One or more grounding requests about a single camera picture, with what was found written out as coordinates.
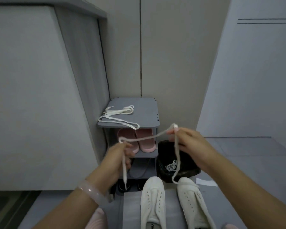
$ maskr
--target paper strip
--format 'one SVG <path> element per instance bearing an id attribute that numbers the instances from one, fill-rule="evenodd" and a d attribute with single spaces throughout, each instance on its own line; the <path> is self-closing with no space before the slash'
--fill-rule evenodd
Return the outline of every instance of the paper strip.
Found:
<path id="1" fill-rule="evenodd" d="M 206 180 L 202 180 L 200 178 L 196 178 L 196 184 L 203 185 L 203 186 L 214 186 L 214 187 L 218 186 L 217 183 L 214 182 L 213 180 L 206 181 Z"/>

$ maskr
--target person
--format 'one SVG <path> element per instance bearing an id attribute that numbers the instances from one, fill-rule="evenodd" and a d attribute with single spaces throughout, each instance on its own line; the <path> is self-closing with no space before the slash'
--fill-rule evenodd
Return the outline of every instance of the person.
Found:
<path id="1" fill-rule="evenodd" d="M 179 149 L 188 153 L 199 168 L 213 178 L 248 229 L 286 229 L 285 204 L 219 154 L 199 132 L 188 128 L 168 131 L 169 135 L 174 133 L 179 138 Z M 130 147 L 131 144 L 128 143 L 112 146 L 102 163 L 86 180 L 105 194 L 120 177 L 123 153 L 126 155 L 127 168 L 131 167 L 130 158 L 134 157 L 134 153 L 127 149 Z M 97 207 L 94 200 L 76 188 L 61 204 L 37 223 L 34 229 L 85 228 Z"/>

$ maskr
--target bracelet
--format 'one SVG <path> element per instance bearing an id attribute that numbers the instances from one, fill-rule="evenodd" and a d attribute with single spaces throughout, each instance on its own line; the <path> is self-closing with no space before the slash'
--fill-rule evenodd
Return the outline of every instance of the bracelet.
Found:
<path id="1" fill-rule="evenodd" d="M 99 206 L 105 203 L 108 203 L 108 200 L 103 196 L 99 190 L 93 187 L 86 180 L 82 181 L 78 188 L 85 192 L 90 198 L 92 198 Z"/>

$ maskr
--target white shoelace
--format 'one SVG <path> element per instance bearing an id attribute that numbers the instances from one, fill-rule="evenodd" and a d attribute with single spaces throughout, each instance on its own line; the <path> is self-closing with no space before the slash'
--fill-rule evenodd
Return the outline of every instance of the white shoelace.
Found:
<path id="1" fill-rule="evenodd" d="M 177 169 L 177 165 L 178 165 L 177 160 L 173 160 L 173 163 L 167 165 L 165 168 L 166 168 L 168 171 L 172 172 L 172 171 L 175 171 L 175 170 Z"/>
<path id="2" fill-rule="evenodd" d="M 135 141 L 142 141 L 142 140 L 156 138 L 156 137 L 161 136 L 164 133 L 166 133 L 167 131 L 169 131 L 171 129 L 174 129 L 174 128 L 178 128 L 178 125 L 176 125 L 175 123 L 173 123 L 168 129 L 158 133 L 157 135 L 143 137 L 143 138 L 136 138 L 136 139 L 128 139 L 128 138 L 125 138 L 125 137 L 119 137 L 119 142 L 120 143 L 123 143 L 125 141 L 126 142 L 135 142 Z M 172 181 L 173 181 L 173 183 L 178 184 L 178 182 L 174 181 L 174 178 L 176 177 L 177 173 L 180 171 L 181 161 L 180 161 L 180 153 L 179 153 L 179 139 L 178 139 L 176 134 L 175 134 L 175 154 L 176 154 L 176 157 L 177 157 L 177 165 L 176 165 L 176 171 L 175 171 L 175 173 L 174 173 L 174 175 L 172 177 Z M 122 167 L 123 167 L 123 181 L 124 181 L 125 186 L 126 186 L 126 183 L 127 183 L 127 170 L 126 170 L 126 164 L 125 164 L 125 155 L 123 155 L 123 157 L 122 157 Z"/>
<path id="3" fill-rule="evenodd" d="M 114 106 L 110 106 L 110 107 L 107 107 L 105 109 L 104 115 L 100 116 L 99 119 L 98 119 L 99 122 L 122 124 L 122 125 L 125 125 L 125 126 L 128 126 L 128 127 L 132 128 L 134 130 L 137 130 L 137 129 L 140 128 L 140 125 L 137 124 L 137 123 L 128 122 L 128 121 L 125 121 L 125 120 L 121 120 L 121 119 L 118 119 L 118 118 L 111 117 L 113 115 L 119 115 L 119 114 L 123 114 L 123 115 L 132 114 L 133 113 L 133 109 L 134 109 L 133 105 L 124 107 L 121 110 L 109 110 L 112 107 L 114 107 Z M 107 119 L 116 120 L 116 121 L 102 121 L 101 119 L 104 118 L 104 117 L 107 118 Z"/>

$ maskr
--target trash bin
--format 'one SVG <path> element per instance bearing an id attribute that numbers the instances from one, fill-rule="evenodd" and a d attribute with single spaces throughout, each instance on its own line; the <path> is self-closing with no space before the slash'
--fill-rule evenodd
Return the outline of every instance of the trash bin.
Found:
<path id="1" fill-rule="evenodd" d="M 168 171 L 166 166 L 172 164 L 176 160 L 174 142 L 169 142 L 168 140 L 160 141 L 158 143 L 157 157 L 157 175 L 167 183 L 171 183 L 172 177 L 175 171 Z M 180 171 L 175 177 L 175 181 L 178 182 L 181 177 L 192 177 L 201 172 L 201 169 L 196 165 L 193 159 L 185 152 L 180 151 L 181 166 Z"/>

